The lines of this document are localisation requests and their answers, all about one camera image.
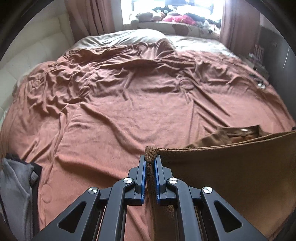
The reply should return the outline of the rust pink bed blanket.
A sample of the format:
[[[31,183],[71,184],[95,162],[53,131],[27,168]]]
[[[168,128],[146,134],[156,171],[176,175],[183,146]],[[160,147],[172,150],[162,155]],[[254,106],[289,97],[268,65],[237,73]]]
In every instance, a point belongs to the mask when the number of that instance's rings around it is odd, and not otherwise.
[[[183,148],[219,128],[295,131],[273,86],[237,58],[178,51],[168,40],[72,49],[17,88],[1,156],[42,167],[45,228],[88,187],[123,179],[148,146]],[[149,196],[127,211],[126,240],[155,240]]]

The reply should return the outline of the brown printed t-shirt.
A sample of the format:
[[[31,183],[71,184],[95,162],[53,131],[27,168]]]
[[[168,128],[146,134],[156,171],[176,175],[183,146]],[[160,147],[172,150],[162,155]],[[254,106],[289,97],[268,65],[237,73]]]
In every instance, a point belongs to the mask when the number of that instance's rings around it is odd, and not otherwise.
[[[295,131],[219,128],[183,148],[146,147],[154,239],[170,240],[173,209],[156,201],[157,156],[187,185],[212,187],[268,240],[295,240]]]

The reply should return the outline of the grey folded garment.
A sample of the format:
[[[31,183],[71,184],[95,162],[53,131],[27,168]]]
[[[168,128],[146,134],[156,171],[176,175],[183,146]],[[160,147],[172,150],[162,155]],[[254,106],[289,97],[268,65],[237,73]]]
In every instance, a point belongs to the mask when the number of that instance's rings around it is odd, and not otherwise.
[[[38,188],[42,167],[6,154],[1,161],[1,214],[17,240],[39,231]]]

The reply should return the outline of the pink curtain left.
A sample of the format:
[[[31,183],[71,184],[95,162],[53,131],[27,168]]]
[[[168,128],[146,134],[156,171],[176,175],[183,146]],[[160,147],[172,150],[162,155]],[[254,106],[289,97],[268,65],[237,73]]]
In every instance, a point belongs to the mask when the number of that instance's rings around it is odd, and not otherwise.
[[[115,31],[111,1],[67,0],[65,6],[76,42],[84,37]]]

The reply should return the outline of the striped bag on cabinet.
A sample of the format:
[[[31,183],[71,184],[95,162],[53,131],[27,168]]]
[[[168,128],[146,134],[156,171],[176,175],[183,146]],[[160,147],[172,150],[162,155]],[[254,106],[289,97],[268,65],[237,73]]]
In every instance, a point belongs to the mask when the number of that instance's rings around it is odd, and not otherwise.
[[[253,55],[259,63],[263,63],[264,48],[259,44],[255,44]]]

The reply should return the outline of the white bedside cabinet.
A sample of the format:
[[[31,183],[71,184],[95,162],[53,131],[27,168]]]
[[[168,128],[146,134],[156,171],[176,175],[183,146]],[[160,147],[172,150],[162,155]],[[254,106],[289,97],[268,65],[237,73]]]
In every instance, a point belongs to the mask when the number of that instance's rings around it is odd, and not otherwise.
[[[258,58],[249,53],[248,56],[240,56],[243,62],[245,62],[250,68],[262,75],[266,80],[269,79],[269,73],[266,68],[261,64]]]

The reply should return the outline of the pile of plush toys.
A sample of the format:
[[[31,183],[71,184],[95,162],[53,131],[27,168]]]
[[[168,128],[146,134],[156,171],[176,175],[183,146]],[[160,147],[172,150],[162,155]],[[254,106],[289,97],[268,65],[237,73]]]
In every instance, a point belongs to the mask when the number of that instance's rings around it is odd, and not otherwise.
[[[176,11],[175,9],[165,7],[156,7],[154,9],[141,9],[140,11],[132,11],[130,13],[129,21],[131,25],[147,22],[174,22],[183,23],[192,26],[199,26],[201,28],[209,28],[214,25],[221,29],[222,20],[214,21],[193,12]]]

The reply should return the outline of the cream padded headboard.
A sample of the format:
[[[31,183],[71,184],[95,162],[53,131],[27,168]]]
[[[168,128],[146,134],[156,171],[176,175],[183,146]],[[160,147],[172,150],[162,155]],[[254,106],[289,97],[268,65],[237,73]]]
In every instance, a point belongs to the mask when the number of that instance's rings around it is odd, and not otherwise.
[[[57,59],[72,45],[67,13],[25,26],[1,61],[1,116],[12,103],[16,83],[36,65]]]

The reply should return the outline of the grey white duvet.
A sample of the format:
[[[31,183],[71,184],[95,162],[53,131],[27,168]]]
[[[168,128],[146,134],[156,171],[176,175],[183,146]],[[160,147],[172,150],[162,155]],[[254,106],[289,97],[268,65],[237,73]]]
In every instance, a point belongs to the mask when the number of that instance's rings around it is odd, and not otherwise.
[[[167,39],[172,46],[180,51],[194,50],[211,53],[220,53],[229,57],[236,57],[221,42],[211,39],[202,39],[196,37],[164,35],[163,33],[152,29],[138,29],[119,31],[99,36],[88,36],[79,40],[72,49],[93,49],[101,47],[114,47],[122,45],[134,45],[140,42],[152,44],[161,39]]]

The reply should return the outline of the pink curtain right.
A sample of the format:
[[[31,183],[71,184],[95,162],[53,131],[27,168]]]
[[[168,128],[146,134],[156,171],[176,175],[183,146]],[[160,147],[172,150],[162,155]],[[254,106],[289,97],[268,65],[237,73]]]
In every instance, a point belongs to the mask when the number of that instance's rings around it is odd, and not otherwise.
[[[247,1],[224,1],[219,41],[237,56],[253,50],[259,33],[260,12]]]

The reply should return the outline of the pink curtain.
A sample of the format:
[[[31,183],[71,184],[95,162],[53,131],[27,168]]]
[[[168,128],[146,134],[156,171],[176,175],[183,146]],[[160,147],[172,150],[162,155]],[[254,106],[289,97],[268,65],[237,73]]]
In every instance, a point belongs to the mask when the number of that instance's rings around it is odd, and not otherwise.
[[[115,31],[111,1],[67,0],[65,6],[76,42],[84,37]]]
[[[224,1],[219,41],[237,56],[253,50],[259,33],[260,12],[247,1]]]

